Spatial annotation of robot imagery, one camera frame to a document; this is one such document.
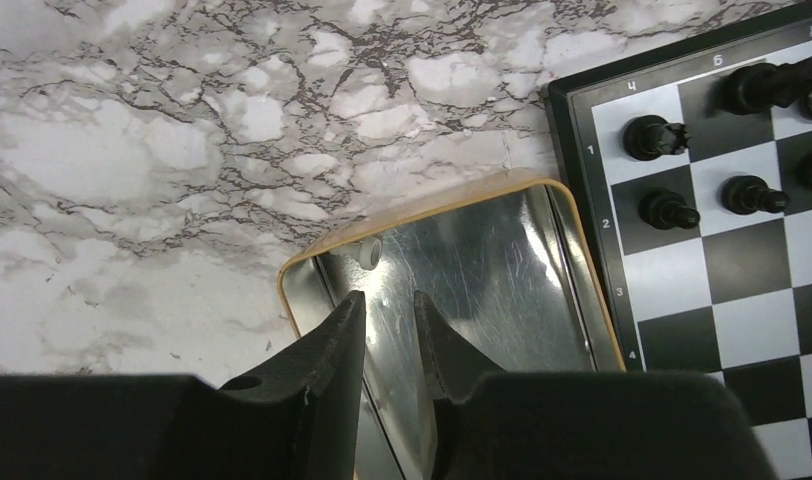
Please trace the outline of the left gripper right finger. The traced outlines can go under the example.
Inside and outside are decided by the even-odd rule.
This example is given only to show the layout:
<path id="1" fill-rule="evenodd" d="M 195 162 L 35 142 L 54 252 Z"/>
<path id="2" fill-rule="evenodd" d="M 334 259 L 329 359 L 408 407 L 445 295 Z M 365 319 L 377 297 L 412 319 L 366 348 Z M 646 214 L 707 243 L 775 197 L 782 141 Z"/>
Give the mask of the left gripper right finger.
<path id="1" fill-rule="evenodd" d="M 429 479 L 772 479 L 736 397 L 694 373 L 510 372 L 414 294 Z"/>

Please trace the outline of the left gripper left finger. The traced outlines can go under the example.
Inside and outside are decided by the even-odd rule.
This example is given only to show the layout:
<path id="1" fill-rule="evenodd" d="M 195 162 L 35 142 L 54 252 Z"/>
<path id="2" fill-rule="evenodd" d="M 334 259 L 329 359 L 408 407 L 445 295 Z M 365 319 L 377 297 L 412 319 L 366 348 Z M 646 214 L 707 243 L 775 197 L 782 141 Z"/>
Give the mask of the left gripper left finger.
<path id="1" fill-rule="evenodd" d="M 215 388 L 194 375 L 0 375 L 0 479 L 350 479 L 365 296 Z"/>

